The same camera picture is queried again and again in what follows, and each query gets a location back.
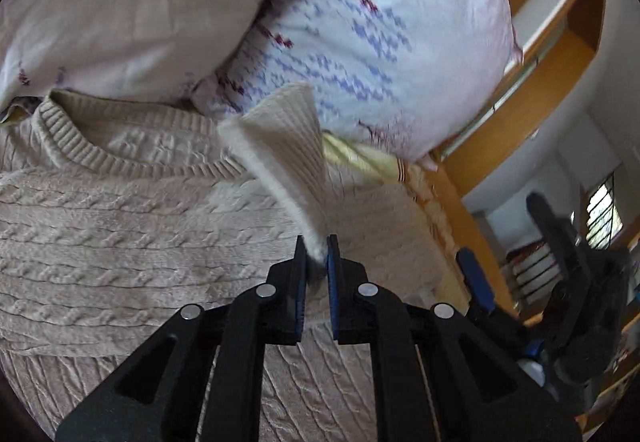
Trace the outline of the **beige cable-knit sweater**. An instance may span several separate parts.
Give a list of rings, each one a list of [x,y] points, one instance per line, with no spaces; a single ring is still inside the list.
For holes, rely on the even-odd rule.
[[[181,306],[260,284],[301,238],[302,342],[266,351],[265,441],[372,441],[369,352],[330,334],[311,89],[217,122],[54,90],[1,128],[1,368],[47,434]]]

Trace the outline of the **barred window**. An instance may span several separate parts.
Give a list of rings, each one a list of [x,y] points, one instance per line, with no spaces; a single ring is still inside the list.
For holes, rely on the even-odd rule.
[[[594,249],[608,248],[623,229],[616,207],[614,173],[591,191],[586,211],[586,242]]]

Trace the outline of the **yellow patterned bed sheet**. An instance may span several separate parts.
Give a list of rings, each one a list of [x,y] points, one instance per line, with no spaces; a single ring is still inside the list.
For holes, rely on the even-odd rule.
[[[459,247],[426,172],[366,145],[322,136],[329,232],[345,258],[401,299],[464,312],[469,292],[454,262]]]

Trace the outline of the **white lavender print pillow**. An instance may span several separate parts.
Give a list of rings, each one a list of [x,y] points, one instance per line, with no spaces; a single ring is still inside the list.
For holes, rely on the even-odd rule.
[[[228,117],[307,83],[326,131],[431,168],[519,51],[509,0],[269,0],[193,104]]]

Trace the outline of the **wooden cabinet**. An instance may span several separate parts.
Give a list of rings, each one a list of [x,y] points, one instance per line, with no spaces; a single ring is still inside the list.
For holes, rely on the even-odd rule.
[[[491,102],[482,109],[471,135],[424,177],[442,205],[454,243],[472,249],[498,303],[516,310],[496,255],[474,213],[495,208],[536,167],[532,156],[514,167],[516,157],[559,108],[566,104],[599,50],[606,0],[509,0],[516,42],[523,58],[508,68]]]

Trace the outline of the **pink floral pillow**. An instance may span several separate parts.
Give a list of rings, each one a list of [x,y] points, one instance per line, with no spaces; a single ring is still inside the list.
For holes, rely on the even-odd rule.
[[[236,49],[263,1],[2,0],[2,105],[55,87],[175,102]]]

